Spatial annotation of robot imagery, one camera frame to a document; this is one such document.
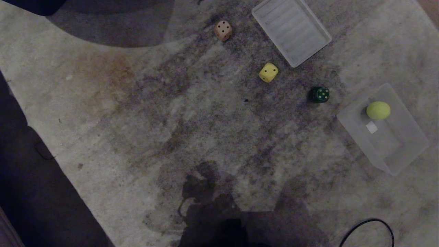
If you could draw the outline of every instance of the cable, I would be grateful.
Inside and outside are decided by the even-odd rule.
[[[389,226],[386,222],[384,222],[384,221],[382,221],[382,220],[380,220],[380,219],[369,219],[369,220],[363,221],[363,222],[361,222],[360,224],[356,225],[354,228],[352,228],[352,229],[346,234],[346,236],[343,238],[342,242],[340,243],[340,246],[339,246],[339,247],[342,247],[342,246],[343,246],[343,244],[344,244],[345,241],[348,239],[348,237],[351,235],[351,233],[353,233],[353,231],[355,231],[357,228],[359,228],[360,226],[362,226],[362,225],[364,225],[364,224],[367,224],[367,223],[369,223],[369,222],[374,222],[374,221],[378,221],[378,222],[383,223],[383,224],[387,227],[387,229],[389,229],[390,235],[392,235],[392,247],[395,247],[395,237],[393,236],[392,229],[390,228],[390,226]]]

